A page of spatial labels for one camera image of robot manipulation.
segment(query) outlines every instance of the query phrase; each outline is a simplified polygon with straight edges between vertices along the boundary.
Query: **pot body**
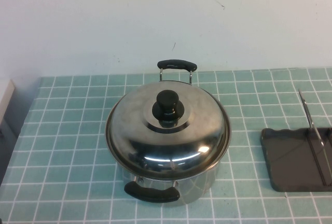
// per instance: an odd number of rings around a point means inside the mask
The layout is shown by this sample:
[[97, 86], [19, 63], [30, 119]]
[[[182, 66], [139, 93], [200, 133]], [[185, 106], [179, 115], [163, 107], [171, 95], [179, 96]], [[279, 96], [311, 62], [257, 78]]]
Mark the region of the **pot body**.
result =
[[[220, 163], [217, 163], [214, 167], [197, 176], [177, 180], [175, 183], [175, 188], [179, 191], [180, 198], [175, 202], [164, 203], [164, 206], [180, 206], [193, 202], [202, 197], [209, 191], [212, 184], [214, 183], [218, 173], [219, 164]], [[124, 185], [135, 180], [136, 175], [124, 169], [119, 163], [118, 166], [121, 168], [120, 171], [122, 172]], [[159, 190], [165, 190], [174, 185], [174, 181], [158, 181], [145, 177], [139, 177], [136, 182], [144, 188]]]

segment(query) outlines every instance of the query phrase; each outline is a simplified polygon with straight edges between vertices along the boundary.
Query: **pot handle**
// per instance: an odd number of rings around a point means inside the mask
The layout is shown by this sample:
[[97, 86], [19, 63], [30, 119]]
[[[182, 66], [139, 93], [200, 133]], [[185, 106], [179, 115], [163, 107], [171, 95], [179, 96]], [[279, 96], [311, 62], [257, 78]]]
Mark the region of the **pot handle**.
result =
[[175, 202], [180, 198], [180, 193], [175, 188], [175, 182], [173, 186], [164, 189], [153, 189], [153, 188], [144, 188], [140, 186], [136, 180], [130, 181], [124, 186], [124, 191], [139, 200], [145, 202], [153, 202], [153, 203], [166, 203], [166, 202]]

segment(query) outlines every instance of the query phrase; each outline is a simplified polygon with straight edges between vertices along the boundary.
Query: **black handle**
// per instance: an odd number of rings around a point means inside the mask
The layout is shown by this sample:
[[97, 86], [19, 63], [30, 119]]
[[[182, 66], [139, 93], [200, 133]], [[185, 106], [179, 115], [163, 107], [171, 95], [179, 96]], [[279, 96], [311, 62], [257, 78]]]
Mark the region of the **black handle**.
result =
[[157, 63], [158, 68], [167, 69], [185, 69], [186, 71], [194, 72], [197, 69], [197, 65], [192, 62], [183, 60], [164, 60]]
[[144, 188], [135, 181], [131, 181], [124, 186], [124, 191], [132, 197], [153, 203], [175, 202], [180, 198], [180, 193], [175, 187], [159, 190], [153, 188]]

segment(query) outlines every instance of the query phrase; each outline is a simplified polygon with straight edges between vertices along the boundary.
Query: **black tray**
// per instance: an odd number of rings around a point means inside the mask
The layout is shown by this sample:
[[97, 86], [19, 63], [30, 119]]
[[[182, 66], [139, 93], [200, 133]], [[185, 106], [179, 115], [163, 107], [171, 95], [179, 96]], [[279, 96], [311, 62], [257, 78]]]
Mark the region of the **black tray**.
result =
[[318, 128], [324, 143], [308, 128], [263, 129], [261, 145], [272, 188], [281, 192], [332, 191], [332, 128]]

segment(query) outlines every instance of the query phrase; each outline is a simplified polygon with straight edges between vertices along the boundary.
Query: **tile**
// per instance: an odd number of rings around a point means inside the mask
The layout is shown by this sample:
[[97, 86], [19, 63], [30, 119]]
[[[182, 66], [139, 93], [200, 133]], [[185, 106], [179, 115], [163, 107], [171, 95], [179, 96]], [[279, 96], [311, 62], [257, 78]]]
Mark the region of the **tile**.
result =
[[241, 106], [244, 117], [263, 117], [259, 106]]
[[304, 110], [302, 105], [283, 105], [282, 106], [285, 116], [304, 116]]
[[113, 108], [120, 99], [121, 97], [107, 97], [105, 100], [105, 108]]
[[106, 87], [89, 87], [88, 97], [105, 97]]
[[64, 202], [60, 220], [83, 220], [86, 202]]
[[247, 71], [234, 71], [236, 81], [252, 81], [253, 74]]
[[47, 99], [34, 99], [30, 110], [44, 110], [47, 104]]
[[69, 98], [67, 101], [66, 109], [83, 109], [85, 100], [83, 98], [79, 99], [71, 99]]
[[54, 80], [54, 77], [42, 77], [40, 79], [39, 87], [52, 87]]
[[16, 144], [15, 144], [15, 151], [28, 151], [31, 150], [34, 137], [18, 137]]
[[11, 213], [10, 221], [31, 221], [35, 215], [36, 202], [15, 203]]
[[255, 170], [252, 163], [233, 163], [234, 179], [255, 179]]
[[315, 91], [332, 91], [331, 83], [328, 80], [317, 80], [312, 82]]
[[229, 163], [223, 163], [218, 166], [216, 179], [232, 179], [232, 173]]
[[234, 73], [232, 71], [216, 72], [217, 81], [234, 81]]
[[261, 199], [239, 199], [241, 218], [264, 217]]
[[235, 181], [237, 197], [260, 197], [257, 181]]
[[278, 93], [295, 91], [290, 81], [275, 81], [274, 86]]
[[211, 187], [212, 197], [235, 197], [232, 181], [215, 181]]
[[110, 86], [110, 87], [107, 87], [106, 96], [123, 96], [124, 93], [125, 93], [125, 87]]
[[112, 181], [114, 178], [115, 165], [95, 165], [93, 181]]
[[58, 133], [60, 123], [41, 123], [38, 135], [56, 135]]
[[125, 84], [125, 75], [109, 75], [108, 85], [109, 86], [119, 86]]
[[37, 209], [36, 221], [58, 220], [61, 202], [41, 202]]
[[188, 204], [189, 218], [212, 218], [210, 199], [198, 199]]
[[266, 128], [263, 118], [245, 118], [244, 122], [247, 130], [250, 131], [257, 131]]
[[65, 110], [62, 121], [81, 121], [82, 114], [83, 110]]
[[204, 89], [205, 91], [211, 93], [211, 94], [217, 94], [217, 85], [216, 85], [216, 83], [201, 83], [201, 84], [199, 84], [199, 87], [201, 89]]
[[248, 145], [247, 134], [245, 132], [234, 132], [232, 133], [230, 146], [233, 145]]
[[243, 131], [245, 130], [243, 119], [242, 118], [231, 118], [230, 123], [233, 131]]
[[223, 106], [229, 117], [242, 117], [240, 106]]
[[272, 71], [271, 72], [273, 80], [291, 80], [291, 76], [288, 70], [283, 71]]
[[69, 181], [90, 181], [92, 166], [72, 167], [69, 175]]
[[88, 86], [90, 82], [90, 76], [74, 76], [72, 87]]
[[317, 94], [322, 103], [332, 103], [332, 92], [318, 92]]
[[113, 201], [112, 219], [135, 219], [136, 201], [134, 200], [118, 200]]
[[50, 167], [46, 175], [47, 183], [63, 183], [67, 181], [69, 167]]
[[88, 93], [88, 87], [71, 88], [69, 97], [86, 97]]
[[137, 203], [137, 219], [160, 218], [161, 204], [139, 201]]
[[292, 80], [309, 80], [309, 75], [306, 68], [290, 69]]
[[91, 108], [103, 108], [104, 107], [104, 98], [87, 98], [85, 104], [86, 109]]
[[267, 217], [291, 217], [286, 198], [264, 199]]
[[42, 183], [46, 174], [46, 168], [27, 167], [23, 176], [23, 183]]
[[2, 203], [0, 202], [0, 216], [2, 221], [7, 221], [11, 211], [13, 203]]
[[24, 168], [7, 168], [3, 184], [18, 184], [21, 181]]
[[238, 207], [235, 199], [214, 199], [215, 218], [238, 218]]
[[317, 216], [313, 201], [311, 198], [289, 199], [294, 217]]
[[252, 162], [249, 147], [229, 147], [228, 149], [232, 162]]
[[260, 80], [272, 80], [271, 73], [269, 71], [257, 71], [253, 72], [255, 81]]
[[56, 141], [55, 150], [68, 150], [74, 149], [76, 143], [75, 136], [58, 136]]
[[143, 75], [142, 74], [133, 74], [127, 75], [127, 85], [142, 85], [143, 84]]
[[237, 93], [234, 82], [219, 82], [218, 83], [218, 92], [220, 94], [225, 93]]
[[261, 147], [251, 147], [251, 152], [255, 162], [264, 162], [264, 155]]
[[43, 116], [43, 111], [30, 111], [28, 112], [25, 123], [31, 123], [31, 122], [40, 122]]
[[25, 166], [30, 152], [13, 152], [8, 166]]
[[253, 82], [237, 82], [236, 85], [238, 93], [256, 93]]
[[55, 150], [53, 152], [50, 165], [70, 165], [74, 151], [72, 150]]
[[50, 161], [51, 151], [32, 151], [28, 166], [47, 166]]
[[312, 92], [313, 87], [310, 81], [293, 81], [296, 90], [301, 89], [302, 92]]
[[60, 122], [63, 110], [46, 110], [43, 116], [43, 122]]
[[86, 200], [88, 198], [89, 183], [68, 184], [65, 200]]
[[54, 82], [54, 87], [70, 87], [72, 84], [73, 77], [72, 76], [60, 76], [56, 77], [56, 81]]
[[59, 201], [62, 200], [66, 184], [44, 184], [40, 196], [42, 201]]
[[276, 93], [260, 93], [258, 97], [262, 105], [279, 104]]
[[78, 136], [76, 149], [95, 149], [98, 142], [97, 135]]
[[95, 158], [95, 164], [115, 164], [116, 161], [109, 150], [98, 150]]
[[82, 122], [79, 129], [79, 134], [98, 134], [99, 127], [99, 122]]
[[64, 98], [68, 97], [69, 88], [53, 88], [50, 98]]
[[282, 117], [284, 116], [280, 105], [278, 106], [262, 106], [265, 117]]
[[263, 197], [284, 197], [284, 192], [275, 191], [272, 186], [270, 180], [260, 180], [259, 181], [261, 194]]
[[73, 135], [78, 133], [80, 123], [61, 123], [60, 135]]
[[255, 163], [255, 168], [256, 168], [256, 172], [257, 172], [257, 177], [259, 179], [269, 178], [268, 170], [266, 168], [265, 163]]
[[0, 202], [13, 201], [15, 199], [18, 188], [18, 185], [2, 184], [0, 187]]
[[107, 81], [107, 75], [93, 75], [91, 76], [90, 86], [106, 86]]
[[163, 207], [163, 218], [187, 218], [187, 208], [185, 205], [177, 207]]
[[111, 199], [113, 183], [92, 183], [89, 199]]
[[268, 128], [272, 128], [275, 130], [288, 129], [285, 118], [267, 118], [266, 124]]
[[281, 104], [299, 104], [297, 93], [278, 93]]
[[275, 89], [271, 81], [255, 82], [257, 93], [274, 93]]
[[93, 164], [94, 154], [94, 150], [75, 151], [73, 165]]
[[229, 105], [238, 105], [239, 100], [238, 96], [236, 94], [233, 95], [220, 95], [220, 102], [223, 106], [229, 106]]
[[36, 135], [39, 124], [24, 124], [21, 129], [21, 136], [33, 136]]
[[259, 105], [256, 94], [240, 94], [239, 99], [241, 105]]
[[46, 109], [48, 110], [61, 110], [66, 105], [66, 99], [49, 99]]
[[324, 68], [309, 68], [308, 69], [311, 80], [325, 80], [327, 79]]

